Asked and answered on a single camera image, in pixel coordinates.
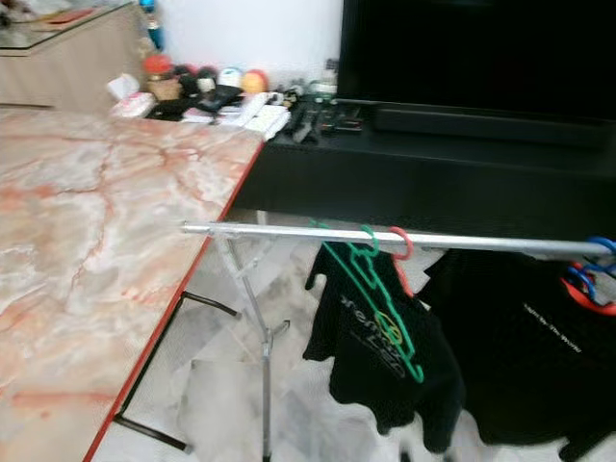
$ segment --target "blue hanger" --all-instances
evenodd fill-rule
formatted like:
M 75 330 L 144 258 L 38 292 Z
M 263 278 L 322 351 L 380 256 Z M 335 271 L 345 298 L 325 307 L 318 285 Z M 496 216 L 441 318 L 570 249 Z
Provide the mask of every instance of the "blue hanger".
M 610 239 L 594 236 L 592 238 L 589 238 L 588 242 L 603 245 L 609 250 L 611 250 L 613 256 L 616 256 L 616 243 L 614 243 Z M 567 268 L 567 272 L 575 276 L 579 281 L 584 284 L 586 292 L 588 293 L 588 297 L 594 302 L 597 302 L 597 290 L 595 289 L 595 283 L 588 275 L 588 271 L 604 272 L 613 276 L 615 270 L 616 263 L 612 263 L 611 265 L 607 266 L 599 265 L 597 263 L 589 263 L 584 265 L 581 269 L 575 267 Z

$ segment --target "tiled floor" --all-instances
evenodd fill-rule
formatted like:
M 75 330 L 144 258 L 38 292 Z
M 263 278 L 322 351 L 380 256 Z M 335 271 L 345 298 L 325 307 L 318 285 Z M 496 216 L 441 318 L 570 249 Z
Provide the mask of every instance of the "tiled floor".
M 254 213 L 236 212 L 236 220 Z M 307 218 L 269 216 L 272 224 L 305 225 Z M 238 242 L 247 261 L 263 243 Z M 341 405 L 327 392 L 331 361 L 304 361 L 321 280 L 303 289 L 318 244 L 279 241 L 250 274 L 266 322 L 291 320 L 276 339 L 272 355 L 273 461 L 398 462 L 401 444 L 412 460 L 440 461 L 422 444 L 421 422 L 376 433 L 371 412 L 360 405 Z M 423 270 L 439 252 L 416 249 L 406 262 L 414 290 L 427 280 Z M 245 303 L 227 274 L 215 245 L 208 249 L 189 290 L 243 311 L 237 320 L 212 307 L 186 301 L 167 333 L 126 416 L 190 442 L 188 455 L 113 424 L 94 457 L 96 462 L 249 462 L 261 460 L 260 338 Z M 458 462 L 557 461 L 559 443 L 533 448 L 496 448 L 480 444 L 473 419 L 463 414 L 453 438 L 451 456 Z M 616 461 L 616 438 L 596 448 L 587 462 Z

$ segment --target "black tv screen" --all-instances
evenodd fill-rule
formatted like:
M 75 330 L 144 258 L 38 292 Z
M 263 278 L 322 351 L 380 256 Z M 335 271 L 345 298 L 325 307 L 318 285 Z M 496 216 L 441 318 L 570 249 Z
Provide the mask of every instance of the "black tv screen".
M 616 119 L 605 0 L 345 0 L 341 99 Z

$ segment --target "orange ball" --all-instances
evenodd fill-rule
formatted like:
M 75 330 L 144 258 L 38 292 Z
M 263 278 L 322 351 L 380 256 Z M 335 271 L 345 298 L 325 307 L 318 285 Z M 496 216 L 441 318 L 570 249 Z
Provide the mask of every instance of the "orange ball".
M 249 70 L 242 78 L 242 90 L 246 93 L 262 93 L 268 90 L 268 77 L 263 70 Z

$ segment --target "graphic print on shirt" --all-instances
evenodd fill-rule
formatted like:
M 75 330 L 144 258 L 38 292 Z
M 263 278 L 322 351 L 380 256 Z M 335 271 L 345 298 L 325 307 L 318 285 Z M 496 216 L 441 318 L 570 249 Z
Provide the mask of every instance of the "graphic print on shirt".
M 551 333 L 553 333 L 556 337 L 558 337 L 565 345 L 567 345 L 570 349 L 575 351 L 576 353 L 581 353 L 581 348 L 574 344 L 571 340 L 569 340 L 563 333 L 558 330 L 558 328 L 546 320 L 543 316 L 533 310 L 527 303 L 523 303 L 523 306 L 527 312 L 529 312 L 532 316 L 534 316 L 539 322 L 545 325 Z
M 350 334 L 364 347 L 374 351 L 381 362 L 397 377 L 404 378 L 406 376 L 404 362 L 394 347 L 393 339 L 388 337 L 385 327 L 381 324 L 382 321 L 379 321 L 376 316 L 371 320 L 366 313 L 357 307 L 357 304 L 353 300 L 348 299 L 344 294 L 341 294 L 340 301 L 347 309 L 352 310 L 353 316 L 357 321 L 356 325 L 361 327 L 359 332 L 351 329 Z M 389 319 L 389 317 L 382 312 L 380 315 L 383 320 Z M 395 340 L 401 343 L 402 336 L 399 329 L 391 320 L 389 320 L 389 323 L 389 328 Z

